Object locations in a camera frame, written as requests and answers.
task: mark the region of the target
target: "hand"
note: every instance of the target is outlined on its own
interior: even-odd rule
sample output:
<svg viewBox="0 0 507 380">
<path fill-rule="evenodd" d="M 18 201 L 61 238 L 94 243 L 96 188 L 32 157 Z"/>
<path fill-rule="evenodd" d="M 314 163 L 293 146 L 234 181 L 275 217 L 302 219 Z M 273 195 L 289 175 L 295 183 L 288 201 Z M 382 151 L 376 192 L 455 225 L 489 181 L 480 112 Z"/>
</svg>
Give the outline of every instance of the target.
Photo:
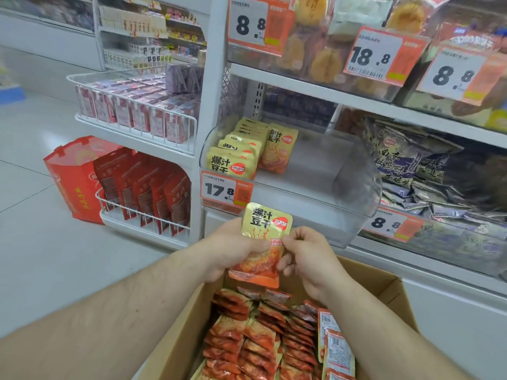
<svg viewBox="0 0 507 380">
<path fill-rule="evenodd" d="M 244 261 L 250 253 L 261 253 L 270 248 L 269 240 L 243 236 L 241 221 L 241 217 L 227 221 L 196 244 L 202 251 L 199 258 L 206 263 L 206 283 L 218 280 L 225 269 Z"/>
<path fill-rule="evenodd" d="M 276 268 L 286 276 L 295 272 L 303 281 L 306 292 L 326 304 L 337 279 L 348 274 L 324 235 L 301 226 L 293 229 L 289 236 L 284 236 L 282 243 L 290 253 L 280 259 Z"/>
</svg>

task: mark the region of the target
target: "price tag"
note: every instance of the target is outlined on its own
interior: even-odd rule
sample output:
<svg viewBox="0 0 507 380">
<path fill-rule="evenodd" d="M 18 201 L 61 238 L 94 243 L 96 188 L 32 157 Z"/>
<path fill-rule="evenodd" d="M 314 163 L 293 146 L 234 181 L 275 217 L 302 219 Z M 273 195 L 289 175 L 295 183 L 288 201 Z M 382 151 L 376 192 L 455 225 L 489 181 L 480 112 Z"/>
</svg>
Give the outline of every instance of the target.
<svg viewBox="0 0 507 380">
<path fill-rule="evenodd" d="M 281 56 L 294 11 L 279 0 L 229 0 L 229 42 Z"/>
<path fill-rule="evenodd" d="M 201 198 L 234 207 L 250 202 L 254 185 L 223 174 L 201 172 Z"/>
<path fill-rule="evenodd" d="M 363 230 L 406 243 L 424 224 L 424 220 L 388 208 L 379 208 Z"/>
<path fill-rule="evenodd" d="M 402 87 L 428 41 L 364 26 L 343 72 Z"/>
<path fill-rule="evenodd" d="M 417 90 L 481 106 L 506 69 L 505 55 L 442 45 Z"/>
</svg>

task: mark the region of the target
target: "product box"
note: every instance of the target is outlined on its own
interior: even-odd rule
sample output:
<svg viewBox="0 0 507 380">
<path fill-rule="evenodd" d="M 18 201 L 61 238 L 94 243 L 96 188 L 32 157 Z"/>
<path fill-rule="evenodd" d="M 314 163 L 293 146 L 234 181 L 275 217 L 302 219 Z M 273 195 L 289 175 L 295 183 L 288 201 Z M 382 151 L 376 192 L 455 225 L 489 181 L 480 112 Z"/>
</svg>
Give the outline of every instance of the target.
<svg viewBox="0 0 507 380">
<path fill-rule="evenodd" d="M 343 257 L 338 257 L 352 278 L 363 285 L 375 297 L 386 304 L 412 329 L 419 332 L 402 280 L 395 274 L 370 267 Z M 228 275 L 212 284 L 197 288 L 189 303 L 181 312 L 173 327 L 152 352 L 138 380 L 187 380 L 202 363 L 204 336 L 209 329 L 213 293 L 221 288 L 236 290 L 237 286 L 259 288 L 250 283 L 239 282 Z M 309 299 L 301 280 L 296 276 L 280 276 L 278 290 L 293 295 L 290 304 L 301 304 Z M 368 380 L 359 362 L 356 363 L 356 378 Z"/>
</svg>

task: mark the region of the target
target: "left hand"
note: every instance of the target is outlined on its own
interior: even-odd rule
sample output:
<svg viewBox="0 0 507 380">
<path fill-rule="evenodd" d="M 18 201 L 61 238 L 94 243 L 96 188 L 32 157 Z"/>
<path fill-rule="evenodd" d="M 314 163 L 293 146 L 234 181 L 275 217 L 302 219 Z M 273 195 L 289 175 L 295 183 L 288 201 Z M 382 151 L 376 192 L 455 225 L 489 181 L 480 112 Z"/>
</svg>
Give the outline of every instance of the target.
<svg viewBox="0 0 507 380">
<path fill-rule="evenodd" d="M 250 253 L 261 253 L 270 248 L 269 240 L 252 239 L 241 234 L 241 217 L 227 221 L 196 246 L 207 268 L 206 283 L 219 279 L 227 268 L 244 261 Z"/>
</svg>

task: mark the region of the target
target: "right hand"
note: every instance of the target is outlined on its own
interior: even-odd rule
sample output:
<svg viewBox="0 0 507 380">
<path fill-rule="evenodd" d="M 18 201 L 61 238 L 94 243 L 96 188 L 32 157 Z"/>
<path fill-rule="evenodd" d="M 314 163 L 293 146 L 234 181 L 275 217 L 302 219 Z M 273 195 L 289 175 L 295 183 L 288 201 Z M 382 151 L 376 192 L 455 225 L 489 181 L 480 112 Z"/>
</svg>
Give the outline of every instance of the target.
<svg viewBox="0 0 507 380">
<path fill-rule="evenodd" d="M 282 243 L 289 253 L 280 259 L 276 268 L 285 276 L 296 273 L 306 292 L 326 304 L 330 291 L 339 285 L 337 281 L 348 274 L 324 235 L 301 226 L 284 236 Z"/>
</svg>

